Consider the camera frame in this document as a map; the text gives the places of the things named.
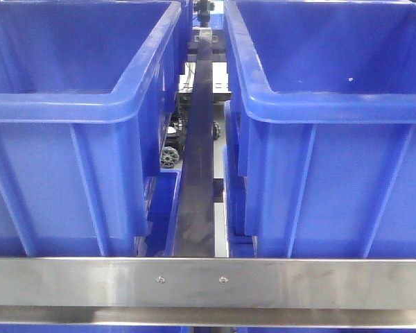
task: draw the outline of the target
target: bin rim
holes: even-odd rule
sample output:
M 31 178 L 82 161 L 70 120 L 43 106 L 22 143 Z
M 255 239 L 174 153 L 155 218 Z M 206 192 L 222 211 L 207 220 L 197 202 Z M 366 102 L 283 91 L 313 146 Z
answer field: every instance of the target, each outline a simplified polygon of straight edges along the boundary
M 53 3 L 52 0 L 17 0 L 12 2 Z M 112 91 L 102 94 L 0 93 L 0 122 L 118 123 L 137 116 L 156 66 L 176 29 L 181 13 L 180 2 L 168 0 L 59 0 L 55 3 L 65 5 L 129 3 L 139 7 L 143 4 L 168 3 L 168 7 L 132 57 Z
M 348 94 L 336 92 L 275 92 L 271 89 L 254 43 L 237 6 L 225 3 L 225 19 L 246 114 L 266 123 L 416 123 L 416 94 Z M 277 3 L 384 3 L 410 6 L 407 0 L 266 0 Z

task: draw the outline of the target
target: screw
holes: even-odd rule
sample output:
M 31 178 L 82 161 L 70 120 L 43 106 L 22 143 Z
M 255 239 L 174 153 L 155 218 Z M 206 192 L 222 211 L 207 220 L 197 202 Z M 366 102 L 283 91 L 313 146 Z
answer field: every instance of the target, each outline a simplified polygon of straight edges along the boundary
M 157 279 L 155 279 L 155 281 L 157 283 L 163 284 L 163 283 L 165 283 L 165 278 L 163 276 L 159 275 L 159 276 L 157 276 Z
M 220 284 L 227 284 L 228 283 L 228 279 L 225 276 L 221 276 L 219 278 L 219 283 Z

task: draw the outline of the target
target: metal rod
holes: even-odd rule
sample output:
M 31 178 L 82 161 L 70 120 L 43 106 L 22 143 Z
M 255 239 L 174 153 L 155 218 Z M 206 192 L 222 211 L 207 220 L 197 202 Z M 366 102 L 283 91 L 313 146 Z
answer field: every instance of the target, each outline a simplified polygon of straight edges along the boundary
M 175 257 L 214 256 L 212 32 L 201 30 L 182 166 Z
M 416 328 L 416 310 L 0 307 L 0 324 Z
M 0 305 L 416 310 L 416 260 L 0 258 Z

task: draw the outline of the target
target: wheel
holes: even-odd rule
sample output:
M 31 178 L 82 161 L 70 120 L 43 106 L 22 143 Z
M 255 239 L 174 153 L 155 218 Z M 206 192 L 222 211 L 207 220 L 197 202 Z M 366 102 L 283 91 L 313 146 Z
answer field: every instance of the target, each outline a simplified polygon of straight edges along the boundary
M 217 140 L 220 137 L 220 125 L 217 121 L 213 122 L 213 139 Z
M 162 156 L 160 157 L 162 168 L 172 169 L 179 162 L 179 159 L 179 153 L 173 147 L 166 146 L 162 149 Z

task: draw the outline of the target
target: plastic crate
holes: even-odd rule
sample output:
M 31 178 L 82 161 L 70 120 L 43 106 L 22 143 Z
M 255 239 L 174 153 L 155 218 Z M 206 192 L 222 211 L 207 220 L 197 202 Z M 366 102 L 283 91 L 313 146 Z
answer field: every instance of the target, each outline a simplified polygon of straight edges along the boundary
M 416 3 L 225 7 L 257 255 L 416 258 Z
M 0 333 L 191 333 L 178 326 L 0 325 Z
M 145 238 L 147 257 L 170 257 L 177 222 L 180 171 L 163 169 L 148 212 L 151 232 Z
M 0 255 L 135 255 L 179 15 L 164 1 L 0 2 Z

